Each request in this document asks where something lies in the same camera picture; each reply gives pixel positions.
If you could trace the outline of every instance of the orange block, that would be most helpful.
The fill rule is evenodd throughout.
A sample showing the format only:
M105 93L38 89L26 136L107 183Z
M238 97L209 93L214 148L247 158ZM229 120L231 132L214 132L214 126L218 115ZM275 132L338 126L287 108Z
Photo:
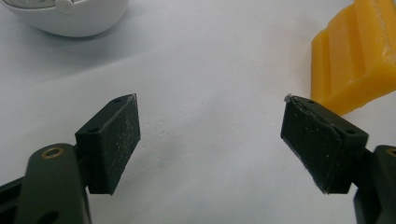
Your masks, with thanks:
M393 0L355 0L312 41L311 98L344 115L396 90Z

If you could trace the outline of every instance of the white knob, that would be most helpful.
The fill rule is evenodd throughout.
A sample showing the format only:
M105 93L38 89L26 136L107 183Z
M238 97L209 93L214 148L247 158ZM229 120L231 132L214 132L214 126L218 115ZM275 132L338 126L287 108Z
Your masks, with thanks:
M74 13L74 3L72 0L55 0L55 6L64 15Z

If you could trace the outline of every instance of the table surface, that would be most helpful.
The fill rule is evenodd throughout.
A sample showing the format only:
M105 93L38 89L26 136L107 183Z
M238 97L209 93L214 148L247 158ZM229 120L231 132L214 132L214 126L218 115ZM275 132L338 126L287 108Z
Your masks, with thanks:
M0 7L0 185L36 150L75 144L137 93L142 140L93 223L356 223L280 139L288 93L309 97L311 40L351 0L131 0L103 34L65 38ZM345 116L396 145L396 94Z

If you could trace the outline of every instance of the ridged yellow object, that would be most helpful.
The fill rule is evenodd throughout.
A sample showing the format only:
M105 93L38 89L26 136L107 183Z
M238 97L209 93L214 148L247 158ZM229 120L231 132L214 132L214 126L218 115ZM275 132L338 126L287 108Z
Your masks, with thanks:
M355 0L312 41L311 98L344 115L396 90L393 0Z

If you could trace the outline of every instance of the white container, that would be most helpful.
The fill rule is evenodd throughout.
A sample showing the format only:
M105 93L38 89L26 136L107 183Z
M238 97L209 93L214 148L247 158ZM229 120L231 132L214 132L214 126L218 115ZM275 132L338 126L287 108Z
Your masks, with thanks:
M15 15L34 27L56 35L97 35L113 26L128 7L128 0L55 0L55 6L12 6L25 0L0 0Z

